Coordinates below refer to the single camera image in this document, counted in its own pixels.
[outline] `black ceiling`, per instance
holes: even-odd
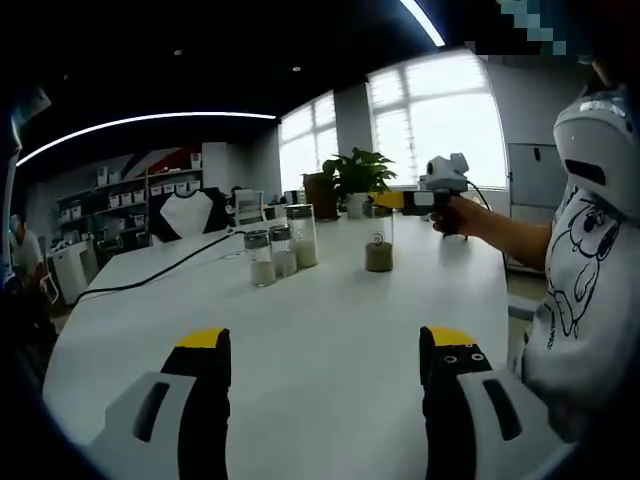
[[[136,115],[236,111],[280,117],[369,72],[436,50],[399,0],[132,0],[110,2],[107,10],[93,3],[20,4],[5,30],[12,38],[3,42],[10,46],[4,52],[16,78],[37,81],[53,102],[23,130],[24,154],[82,128]],[[419,3],[447,46],[471,40],[491,50],[481,53],[493,54],[538,48],[513,29],[495,0]],[[195,118],[123,125],[54,147],[20,170],[43,178],[141,149],[242,142],[273,124]]]

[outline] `ceiling light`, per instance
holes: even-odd
[[[142,115],[140,117],[131,117],[124,118],[122,120],[115,120],[113,122],[101,123],[100,125],[96,125],[94,127],[85,128],[83,130],[78,130],[77,132],[71,133],[69,135],[65,135],[57,140],[54,140],[51,143],[47,143],[46,145],[34,150],[29,155],[21,158],[16,166],[20,166],[29,160],[31,160],[36,155],[44,152],[45,150],[49,150],[51,147],[55,147],[56,145],[61,144],[62,142],[66,142],[67,140],[71,140],[72,138],[79,137],[80,135],[84,135],[85,133],[95,132],[96,130],[102,130],[103,128],[115,127],[116,125],[122,125],[124,123],[133,123],[133,122],[141,122],[143,120],[156,120],[159,118],[176,118],[176,117],[243,117],[243,118],[261,118],[264,120],[275,120],[274,115],[261,115],[259,113],[238,113],[238,112],[177,112],[177,113],[159,113],[156,115]]]
[[[415,19],[418,20],[418,23],[424,29],[424,31],[427,32],[427,35],[431,37],[431,40],[436,44],[436,47],[443,47],[444,40],[438,33],[438,30],[436,30],[436,27],[433,25],[433,23],[431,23],[431,20],[429,20],[429,17],[427,17],[427,14],[424,13],[422,8],[420,8],[420,5],[418,5],[415,0],[400,0],[400,2],[402,2],[407,10],[409,10],[411,15],[413,15]]]

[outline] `plant pot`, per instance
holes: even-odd
[[[368,198],[369,194],[367,192],[350,193],[349,195],[347,195],[347,216],[351,219],[364,218],[362,206]]]
[[[304,175],[303,181],[307,203],[313,205],[316,219],[337,220],[337,198],[331,176],[325,173],[312,173]]]

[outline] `potted plant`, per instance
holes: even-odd
[[[322,165],[324,173],[333,177],[333,185],[338,198],[347,206],[349,218],[362,218],[362,205],[370,192],[389,190],[386,180],[397,175],[389,170],[394,163],[381,153],[371,153],[358,148],[353,155],[334,155]]]

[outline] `small glass cup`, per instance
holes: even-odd
[[[298,271],[296,251],[290,227],[276,227],[269,230],[271,250],[277,277],[288,277]]]
[[[367,205],[367,238],[365,269],[370,272],[393,270],[393,210],[378,205]]]
[[[293,235],[298,267],[309,268],[317,265],[318,248],[313,205],[290,205],[285,210]]]
[[[244,237],[244,246],[251,258],[251,283],[266,287],[276,281],[269,232],[253,230]]]

